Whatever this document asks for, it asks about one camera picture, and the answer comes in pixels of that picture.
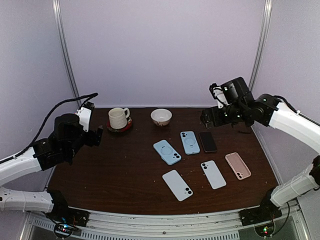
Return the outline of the purple phone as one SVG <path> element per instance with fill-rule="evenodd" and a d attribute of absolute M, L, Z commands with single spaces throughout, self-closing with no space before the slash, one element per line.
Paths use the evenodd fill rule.
<path fill-rule="evenodd" d="M 200 132 L 199 138 L 205 153 L 217 152 L 218 149 L 211 132 L 208 132 L 208 131 Z"/>

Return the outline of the white phone from blue case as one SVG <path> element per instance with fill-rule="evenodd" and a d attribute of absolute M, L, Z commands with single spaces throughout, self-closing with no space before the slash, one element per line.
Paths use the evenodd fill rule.
<path fill-rule="evenodd" d="M 200 165 L 213 190 L 217 190 L 227 185 L 226 180 L 213 160 L 202 162 Z"/>

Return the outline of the pink phone case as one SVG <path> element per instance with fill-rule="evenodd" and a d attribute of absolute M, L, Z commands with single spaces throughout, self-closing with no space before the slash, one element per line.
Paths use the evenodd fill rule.
<path fill-rule="evenodd" d="M 248 166 L 237 152 L 227 154 L 225 160 L 239 181 L 247 179 L 252 175 Z"/>

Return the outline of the silver phone from case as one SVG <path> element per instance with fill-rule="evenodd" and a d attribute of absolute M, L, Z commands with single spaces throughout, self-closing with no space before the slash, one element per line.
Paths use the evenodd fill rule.
<path fill-rule="evenodd" d="M 193 195 L 192 189 L 175 169 L 163 174 L 162 179 L 179 202 Z"/>

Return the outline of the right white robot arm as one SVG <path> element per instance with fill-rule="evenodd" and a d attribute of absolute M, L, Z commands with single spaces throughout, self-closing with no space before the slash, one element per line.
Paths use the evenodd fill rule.
<path fill-rule="evenodd" d="M 312 148 L 320 151 L 320 125 L 296 110 L 284 97 L 262 94 L 254 98 L 242 77 L 222 85 L 209 87 L 217 106 L 205 108 L 200 116 L 207 129 L 223 125 L 244 123 L 247 127 L 255 122 L 280 130 Z M 320 188 L 320 158 L 301 173 L 268 192 L 256 210 L 259 220 L 268 220 L 276 209 L 310 190 Z"/>

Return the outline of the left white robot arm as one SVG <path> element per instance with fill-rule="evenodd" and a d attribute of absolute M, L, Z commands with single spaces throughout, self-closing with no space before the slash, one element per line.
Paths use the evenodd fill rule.
<path fill-rule="evenodd" d="M 18 191 L 3 187 L 22 176 L 45 171 L 60 163 L 73 163 L 83 146 L 99 146 L 103 127 L 90 130 L 74 113 L 57 117 L 47 138 L 32 142 L 26 149 L 0 161 L 1 211 L 37 211 L 53 214 L 61 222 L 72 218 L 72 211 L 59 191 Z"/>

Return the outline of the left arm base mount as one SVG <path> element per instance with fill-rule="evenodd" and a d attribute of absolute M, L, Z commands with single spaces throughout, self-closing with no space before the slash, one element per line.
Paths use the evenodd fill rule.
<path fill-rule="evenodd" d="M 66 239 L 79 227 L 86 227 L 90 213 L 86 210 L 69 207 L 65 202 L 53 204 L 51 212 L 44 212 L 44 215 L 53 223 L 53 233 L 59 239 Z"/>

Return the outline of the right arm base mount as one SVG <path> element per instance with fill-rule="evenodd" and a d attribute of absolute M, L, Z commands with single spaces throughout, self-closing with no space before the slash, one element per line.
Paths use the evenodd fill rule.
<path fill-rule="evenodd" d="M 271 203 L 245 208 L 239 212 L 242 226 L 252 225 L 255 233 L 262 238 L 271 237 L 276 233 L 275 219 L 282 215 L 280 208 Z"/>

